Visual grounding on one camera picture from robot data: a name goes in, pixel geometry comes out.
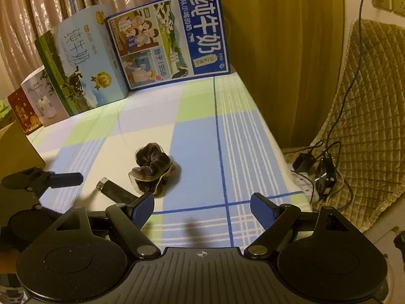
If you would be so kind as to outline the green light-blue milk box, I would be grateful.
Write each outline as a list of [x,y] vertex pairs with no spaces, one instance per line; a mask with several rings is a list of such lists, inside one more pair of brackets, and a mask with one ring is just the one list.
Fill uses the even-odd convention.
[[35,40],[48,78],[69,116],[120,101],[128,94],[106,25],[110,15],[109,4],[90,6]]

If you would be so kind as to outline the beige curtain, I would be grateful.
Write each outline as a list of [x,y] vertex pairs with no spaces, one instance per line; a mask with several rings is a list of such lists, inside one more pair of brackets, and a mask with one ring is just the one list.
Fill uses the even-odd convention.
[[1,0],[1,95],[42,64],[35,40],[86,7],[107,3],[119,12],[153,0]]

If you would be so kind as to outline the dark velvet scrunchie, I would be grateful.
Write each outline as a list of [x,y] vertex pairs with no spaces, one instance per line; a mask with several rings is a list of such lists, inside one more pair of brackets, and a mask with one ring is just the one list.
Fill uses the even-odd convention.
[[174,162],[158,143],[148,143],[135,152],[136,166],[128,173],[132,186],[139,194],[160,196],[172,172]]

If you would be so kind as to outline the quilted olive chair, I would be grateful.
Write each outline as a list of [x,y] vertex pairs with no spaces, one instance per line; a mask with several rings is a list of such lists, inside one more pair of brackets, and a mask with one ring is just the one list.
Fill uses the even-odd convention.
[[349,185],[328,204],[366,231],[404,194],[404,28],[363,19],[351,29],[345,70],[316,140]]

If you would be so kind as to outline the brown cardboard box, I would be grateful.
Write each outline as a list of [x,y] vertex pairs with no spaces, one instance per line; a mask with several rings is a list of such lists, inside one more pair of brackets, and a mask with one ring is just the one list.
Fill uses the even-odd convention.
[[21,127],[12,123],[1,129],[0,177],[33,167],[43,169],[45,162],[30,143]]

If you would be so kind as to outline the yellow-brown curtain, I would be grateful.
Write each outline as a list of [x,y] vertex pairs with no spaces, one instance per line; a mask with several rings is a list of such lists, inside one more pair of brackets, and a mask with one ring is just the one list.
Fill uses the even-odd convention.
[[222,0],[232,66],[281,147],[308,145],[330,110],[344,0]]

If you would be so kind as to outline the red gift box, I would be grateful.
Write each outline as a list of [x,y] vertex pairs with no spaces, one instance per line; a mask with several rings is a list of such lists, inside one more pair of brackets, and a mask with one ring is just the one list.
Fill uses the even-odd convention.
[[43,126],[22,88],[8,96],[8,103],[26,135]]

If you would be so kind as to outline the white appliance box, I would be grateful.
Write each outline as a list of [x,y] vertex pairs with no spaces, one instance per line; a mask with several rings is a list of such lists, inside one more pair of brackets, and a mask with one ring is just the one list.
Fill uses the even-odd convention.
[[30,73],[21,88],[44,127],[69,118],[44,66]]

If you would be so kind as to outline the checkered bed sheet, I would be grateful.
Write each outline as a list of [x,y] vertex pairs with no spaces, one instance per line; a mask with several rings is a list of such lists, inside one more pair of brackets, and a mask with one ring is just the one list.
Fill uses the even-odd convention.
[[309,211],[301,189],[237,73],[136,91],[124,100],[41,128],[29,137],[53,172],[80,172],[78,187],[50,189],[43,206],[102,211],[96,185],[108,178],[129,192],[135,153],[157,143],[174,162],[145,234],[161,248],[244,248],[261,232],[250,197]]

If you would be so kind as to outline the blue milk carton box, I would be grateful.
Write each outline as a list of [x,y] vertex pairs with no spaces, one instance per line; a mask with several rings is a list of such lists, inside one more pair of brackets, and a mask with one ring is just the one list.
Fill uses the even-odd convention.
[[156,0],[106,24],[131,91],[230,72],[221,0]]

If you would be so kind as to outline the white power strip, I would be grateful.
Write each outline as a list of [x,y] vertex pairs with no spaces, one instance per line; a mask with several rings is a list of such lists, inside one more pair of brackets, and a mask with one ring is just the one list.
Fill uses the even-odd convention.
[[315,204],[318,202],[319,195],[316,190],[314,177],[310,176],[306,172],[296,172],[292,170],[292,176],[294,178],[295,184],[302,190],[309,200],[310,204]]

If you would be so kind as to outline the black usb stick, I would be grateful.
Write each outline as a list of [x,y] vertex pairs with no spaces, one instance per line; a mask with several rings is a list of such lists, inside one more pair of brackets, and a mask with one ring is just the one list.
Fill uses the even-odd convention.
[[108,178],[102,178],[96,185],[96,189],[115,203],[131,204],[138,197]]

